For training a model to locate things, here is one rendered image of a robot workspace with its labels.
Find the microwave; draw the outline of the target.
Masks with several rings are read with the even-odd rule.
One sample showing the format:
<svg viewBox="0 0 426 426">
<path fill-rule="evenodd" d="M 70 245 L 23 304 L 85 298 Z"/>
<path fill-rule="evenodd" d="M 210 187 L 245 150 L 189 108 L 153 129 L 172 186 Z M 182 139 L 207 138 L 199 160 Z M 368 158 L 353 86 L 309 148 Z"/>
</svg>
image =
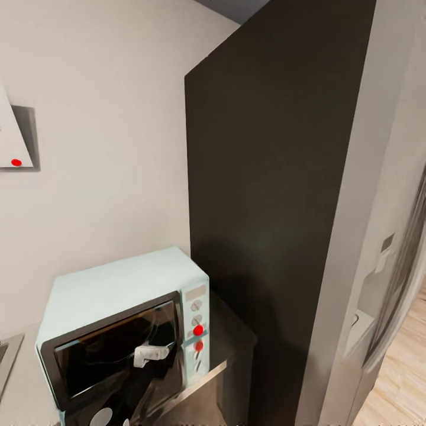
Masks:
<svg viewBox="0 0 426 426">
<path fill-rule="evenodd" d="M 136 347 L 180 348 L 209 324 L 209 275 L 178 246 L 55 278 L 34 341 L 54 408 L 126 379 Z"/>
</svg>

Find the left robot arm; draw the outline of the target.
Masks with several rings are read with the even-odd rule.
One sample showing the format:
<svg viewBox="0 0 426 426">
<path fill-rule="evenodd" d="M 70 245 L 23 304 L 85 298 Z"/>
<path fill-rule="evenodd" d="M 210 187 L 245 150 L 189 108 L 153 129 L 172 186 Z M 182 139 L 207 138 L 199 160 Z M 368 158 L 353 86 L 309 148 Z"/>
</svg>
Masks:
<svg viewBox="0 0 426 426">
<path fill-rule="evenodd" d="M 152 379 L 164 379 L 172 369 L 178 345 L 152 346 L 145 341 L 128 359 L 130 373 L 118 392 L 104 403 L 88 426 L 129 426 L 140 400 Z"/>
</svg>

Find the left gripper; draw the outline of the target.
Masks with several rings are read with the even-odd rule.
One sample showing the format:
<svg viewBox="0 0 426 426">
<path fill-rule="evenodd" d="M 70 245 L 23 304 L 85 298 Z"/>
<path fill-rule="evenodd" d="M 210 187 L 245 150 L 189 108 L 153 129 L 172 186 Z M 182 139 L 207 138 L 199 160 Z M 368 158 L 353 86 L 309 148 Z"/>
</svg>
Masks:
<svg viewBox="0 0 426 426">
<path fill-rule="evenodd" d="M 143 345 L 148 344 L 148 340 L 143 343 Z M 128 359 L 128 368 L 130 369 L 130 373 L 125 379 L 125 382 L 137 384 L 143 397 L 153 378 L 164 379 L 168 370 L 172 369 L 177 349 L 178 345 L 174 343 L 165 359 L 150 360 L 142 369 L 140 367 L 134 367 L 134 354 L 131 354 Z"/>
</svg>

